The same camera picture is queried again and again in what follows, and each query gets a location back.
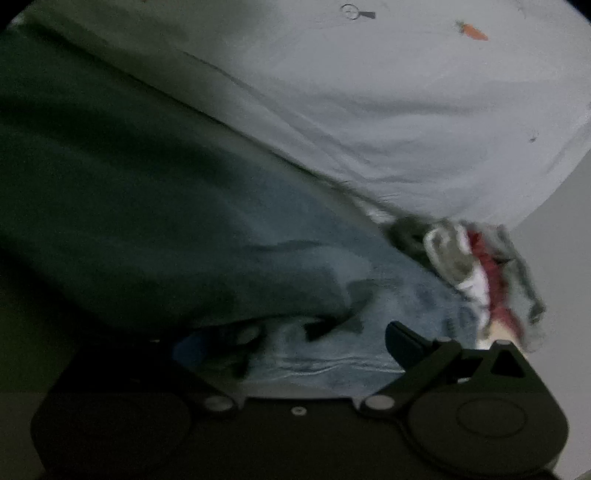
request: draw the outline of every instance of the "metal screw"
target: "metal screw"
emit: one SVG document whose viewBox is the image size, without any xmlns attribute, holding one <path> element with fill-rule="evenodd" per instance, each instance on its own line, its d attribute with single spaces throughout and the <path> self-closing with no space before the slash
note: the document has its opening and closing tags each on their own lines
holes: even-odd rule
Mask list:
<svg viewBox="0 0 591 480">
<path fill-rule="evenodd" d="M 365 405 L 372 410 L 389 410 L 396 405 L 396 402 L 387 395 L 372 395 L 365 400 Z"/>
<path fill-rule="evenodd" d="M 293 407 L 291 413 L 296 417 L 303 417 L 308 413 L 308 410 L 305 407 Z"/>
<path fill-rule="evenodd" d="M 209 411 L 223 412 L 231 410 L 234 407 L 234 402 L 228 397 L 212 395 L 205 399 L 203 405 Z"/>
</svg>

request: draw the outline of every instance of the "carrot print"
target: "carrot print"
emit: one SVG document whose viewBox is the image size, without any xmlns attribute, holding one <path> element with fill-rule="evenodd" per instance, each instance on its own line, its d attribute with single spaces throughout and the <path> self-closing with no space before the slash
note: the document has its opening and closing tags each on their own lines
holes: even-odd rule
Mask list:
<svg viewBox="0 0 591 480">
<path fill-rule="evenodd" d="M 456 22 L 456 24 L 460 29 L 460 33 L 473 38 L 474 40 L 488 40 L 488 37 L 476 27 L 474 27 L 474 25 L 464 22 Z"/>
</svg>

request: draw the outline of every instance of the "white wall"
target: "white wall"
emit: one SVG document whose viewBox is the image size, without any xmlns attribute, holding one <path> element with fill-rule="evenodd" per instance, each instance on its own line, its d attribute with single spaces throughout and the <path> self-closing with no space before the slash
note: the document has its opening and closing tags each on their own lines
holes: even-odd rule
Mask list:
<svg viewBox="0 0 591 480">
<path fill-rule="evenodd" d="M 591 469 L 591 155 L 512 232 L 548 305 L 548 339 L 530 361 L 567 414 L 570 437 L 556 472 Z"/>
</svg>

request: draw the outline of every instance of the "red fabric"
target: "red fabric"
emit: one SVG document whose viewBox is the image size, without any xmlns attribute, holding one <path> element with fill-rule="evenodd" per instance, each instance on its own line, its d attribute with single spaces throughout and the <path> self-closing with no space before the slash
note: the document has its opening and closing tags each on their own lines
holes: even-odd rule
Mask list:
<svg viewBox="0 0 591 480">
<path fill-rule="evenodd" d="M 480 261 L 488 280 L 489 297 L 491 302 L 491 320 L 503 323 L 517 338 L 523 336 L 523 329 L 519 322 L 505 306 L 505 282 L 500 266 L 495 262 L 486 248 L 486 242 L 479 232 L 469 231 L 468 238 L 472 254 Z"/>
</svg>

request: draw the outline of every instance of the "white fabric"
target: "white fabric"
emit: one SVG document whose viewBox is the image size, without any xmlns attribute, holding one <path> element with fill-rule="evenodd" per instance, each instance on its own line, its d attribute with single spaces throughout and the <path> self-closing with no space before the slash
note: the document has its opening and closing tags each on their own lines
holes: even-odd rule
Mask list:
<svg viewBox="0 0 591 480">
<path fill-rule="evenodd" d="M 591 147 L 563 0 L 38 0 L 30 17 L 363 196 L 515 225 Z M 489 40 L 462 35 L 458 22 Z"/>
<path fill-rule="evenodd" d="M 427 232 L 423 245 L 431 264 L 441 277 L 462 293 L 468 300 L 470 308 L 478 319 L 478 331 L 482 331 L 491 319 L 488 279 L 480 261 L 472 256 L 470 240 L 466 228 L 458 223 L 452 225 L 436 224 Z M 462 256 L 458 258 L 452 252 Z M 458 262 L 471 266 L 470 273 L 461 281 L 453 276 L 453 271 L 461 271 Z"/>
</svg>

